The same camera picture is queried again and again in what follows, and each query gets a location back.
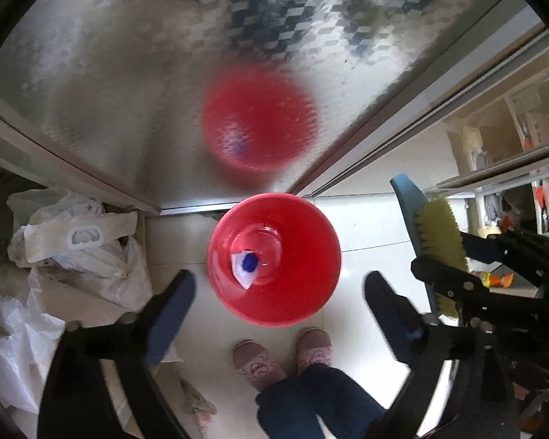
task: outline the foot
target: foot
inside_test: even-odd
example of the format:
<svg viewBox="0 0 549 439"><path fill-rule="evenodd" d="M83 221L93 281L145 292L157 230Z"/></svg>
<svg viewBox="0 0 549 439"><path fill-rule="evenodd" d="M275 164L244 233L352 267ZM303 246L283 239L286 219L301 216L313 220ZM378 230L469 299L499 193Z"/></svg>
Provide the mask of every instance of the foot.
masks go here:
<svg viewBox="0 0 549 439"><path fill-rule="evenodd" d="M319 328L304 331L297 342L297 374L313 363L331 366L331 339Z"/></svg>
<svg viewBox="0 0 549 439"><path fill-rule="evenodd" d="M252 340L238 344L232 352L234 368L257 390L287 378L267 349Z"/></svg>

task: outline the glass panel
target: glass panel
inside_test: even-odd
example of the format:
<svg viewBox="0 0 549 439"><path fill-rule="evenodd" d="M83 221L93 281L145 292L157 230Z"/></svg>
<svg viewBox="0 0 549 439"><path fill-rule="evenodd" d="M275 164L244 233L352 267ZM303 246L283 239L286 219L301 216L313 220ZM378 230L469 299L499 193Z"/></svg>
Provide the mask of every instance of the glass panel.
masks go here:
<svg viewBox="0 0 549 439"><path fill-rule="evenodd" d="M291 188L497 1L37 0L0 49L0 97L146 202L238 201ZM235 86L240 59L279 70L316 119L278 129L291 140L278 144L251 134L280 120L226 127L216 156L201 122L206 90L220 75ZM232 162L250 151L262 163Z"/></svg>
<svg viewBox="0 0 549 439"><path fill-rule="evenodd" d="M443 122L462 175L549 143L549 51Z"/></svg>

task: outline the plastic bag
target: plastic bag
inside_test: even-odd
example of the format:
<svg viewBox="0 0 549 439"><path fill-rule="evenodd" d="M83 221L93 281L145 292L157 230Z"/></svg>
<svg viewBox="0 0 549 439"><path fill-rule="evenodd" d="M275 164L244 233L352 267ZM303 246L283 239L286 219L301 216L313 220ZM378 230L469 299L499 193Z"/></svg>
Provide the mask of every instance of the plastic bag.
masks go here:
<svg viewBox="0 0 549 439"><path fill-rule="evenodd" d="M126 278L98 278L94 275L70 272L67 279L62 281L121 305L129 311L138 312L153 296L146 256L136 239L130 236L122 257L126 261Z"/></svg>
<svg viewBox="0 0 549 439"><path fill-rule="evenodd" d="M18 267L44 267L52 266L55 264L53 259L44 259L39 262L30 263L26 260L25 249L25 227L20 227L12 236L10 244L8 244L7 252L8 259L10 259Z"/></svg>
<svg viewBox="0 0 549 439"><path fill-rule="evenodd" d="M50 221L27 225L26 259L35 263L76 249L99 247L136 230L136 212L72 217L63 211Z"/></svg>
<svg viewBox="0 0 549 439"><path fill-rule="evenodd" d="M69 212L72 216L104 212L100 202L64 188L14 193L8 197L6 205L15 215L13 232L27 224L39 224L52 220L63 211Z"/></svg>
<svg viewBox="0 0 549 439"><path fill-rule="evenodd" d="M9 408L8 414L26 437L37 439L38 414L18 408Z"/></svg>
<svg viewBox="0 0 549 439"><path fill-rule="evenodd" d="M24 235L26 225L51 221L64 211L72 217L104 213L104 207L99 201L64 188L14 193L8 197L6 204L14 214L14 235L8 246L8 258L18 267L42 267L55 264L51 259L41 259L37 262L27 260Z"/></svg>
<svg viewBox="0 0 549 439"><path fill-rule="evenodd" d="M73 250L53 256L53 260L63 269L118 280L128 276L128 265L125 258L124 251L117 240L100 247Z"/></svg>
<svg viewBox="0 0 549 439"><path fill-rule="evenodd" d="M32 268L29 274L29 304L65 322L79 320L84 327L113 324L128 311L62 283L67 275L68 271L57 267Z"/></svg>
<svg viewBox="0 0 549 439"><path fill-rule="evenodd" d="M38 414L42 387L65 323L28 302L27 272L0 267L0 401Z"/></svg>

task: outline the scrub brush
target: scrub brush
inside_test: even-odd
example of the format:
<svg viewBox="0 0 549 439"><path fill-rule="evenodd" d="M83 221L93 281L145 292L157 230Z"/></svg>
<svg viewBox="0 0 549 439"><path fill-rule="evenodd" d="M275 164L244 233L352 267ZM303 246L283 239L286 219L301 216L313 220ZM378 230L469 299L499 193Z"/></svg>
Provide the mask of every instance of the scrub brush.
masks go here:
<svg viewBox="0 0 549 439"><path fill-rule="evenodd" d="M423 253L448 266L468 272L468 261L460 230L451 206L445 198L434 199L417 210L415 225ZM458 318L455 302L452 299L436 294L436 300L441 313L451 318Z"/></svg>
<svg viewBox="0 0 549 439"><path fill-rule="evenodd" d="M440 198L429 202L423 192L404 174L394 177L391 185L399 200L415 254L431 255L444 264L467 272L468 264L461 235L447 200ZM427 284L425 287L432 313L458 317L454 301L435 294Z"/></svg>

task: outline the white tile floor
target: white tile floor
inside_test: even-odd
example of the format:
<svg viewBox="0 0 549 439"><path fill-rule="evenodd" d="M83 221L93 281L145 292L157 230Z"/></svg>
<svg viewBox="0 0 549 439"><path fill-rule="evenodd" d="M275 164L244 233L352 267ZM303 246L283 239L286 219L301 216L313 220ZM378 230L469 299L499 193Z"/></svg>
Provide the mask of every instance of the white tile floor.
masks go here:
<svg viewBox="0 0 549 439"><path fill-rule="evenodd" d="M388 349L362 297L364 276L380 271L397 293L420 311L429 309L425 287L410 273L413 249L396 198L391 195L348 196L316 200L333 224L342 249L338 286L325 307L307 321L288 328L261 328L232 315L212 291L205 270L205 249L216 222L201 215L147 220L147 255L153 288L158 292L180 269L195 273L198 293L178 334L183 378L218 409L209 439L262 439L256 392L231 366L231 350L251 338L267 347L288 371L293 368L297 334L307 326L324 328L334 345L334 366L354 378L383 406L395 398L407 375ZM460 228L467 227L463 202L453 203ZM443 381L422 425L435 425L447 393Z"/></svg>

